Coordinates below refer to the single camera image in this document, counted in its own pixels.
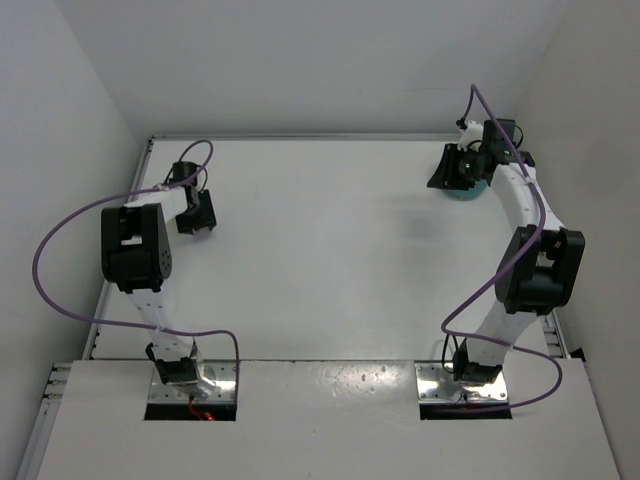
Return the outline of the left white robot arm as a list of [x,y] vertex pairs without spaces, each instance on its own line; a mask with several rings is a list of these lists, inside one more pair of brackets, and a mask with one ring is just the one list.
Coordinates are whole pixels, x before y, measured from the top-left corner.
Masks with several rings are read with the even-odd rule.
[[196,177],[198,165],[178,161],[158,192],[101,212],[101,261],[105,279],[134,304],[150,328],[145,348],[163,384],[203,398],[215,388],[196,340],[176,333],[177,323],[168,279],[173,257],[167,228],[180,234],[210,232],[217,220],[207,189]]

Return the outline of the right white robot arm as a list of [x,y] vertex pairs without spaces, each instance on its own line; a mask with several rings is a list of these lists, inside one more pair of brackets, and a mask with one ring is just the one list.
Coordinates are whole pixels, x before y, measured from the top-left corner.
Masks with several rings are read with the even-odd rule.
[[508,351],[536,319],[568,303],[586,240],[552,212],[531,154],[512,143],[514,121],[460,119],[456,125],[461,137],[445,146],[428,187],[467,192],[486,183],[513,230],[489,284],[495,301],[478,329],[462,335],[452,359],[454,380],[483,385],[495,381]]

